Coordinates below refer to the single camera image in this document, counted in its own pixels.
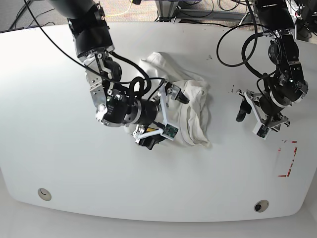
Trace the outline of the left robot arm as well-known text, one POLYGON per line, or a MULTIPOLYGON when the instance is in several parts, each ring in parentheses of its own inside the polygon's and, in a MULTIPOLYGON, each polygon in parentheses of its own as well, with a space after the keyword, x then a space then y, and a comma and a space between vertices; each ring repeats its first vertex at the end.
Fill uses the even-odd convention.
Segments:
POLYGON ((245 63, 247 69, 264 83, 264 90, 257 93, 238 90, 243 99, 236 121, 242 122, 247 114, 254 113, 257 124, 253 132, 266 139, 271 131, 278 132, 282 124, 290 125, 289 118, 281 112, 306 96, 308 83, 299 61, 299 48, 291 32, 295 25, 286 2, 255 0, 253 6, 263 30, 245 41, 242 59, 246 60, 246 48, 251 41, 271 36, 268 56, 276 69, 270 74, 259 73, 248 62, 245 63))

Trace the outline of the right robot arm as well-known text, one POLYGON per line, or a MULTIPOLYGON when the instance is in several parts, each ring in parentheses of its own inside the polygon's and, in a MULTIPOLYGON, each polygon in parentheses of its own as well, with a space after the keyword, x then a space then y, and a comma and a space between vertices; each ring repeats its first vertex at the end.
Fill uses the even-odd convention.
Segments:
POLYGON ((123 82, 118 61, 129 60, 114 52, 114 44, 100 4, 92 0, 53 0, 52 6, 67 18, 80 65, 96 107, 96 119, 105 126, 135 125, 133 137, 138 145, 152 149, 174 140, 179 127, 167 114, 169 99, 187 104, 189 99, 175 84, 164 78, 152 89, 153 78, 144 70, 123 82))

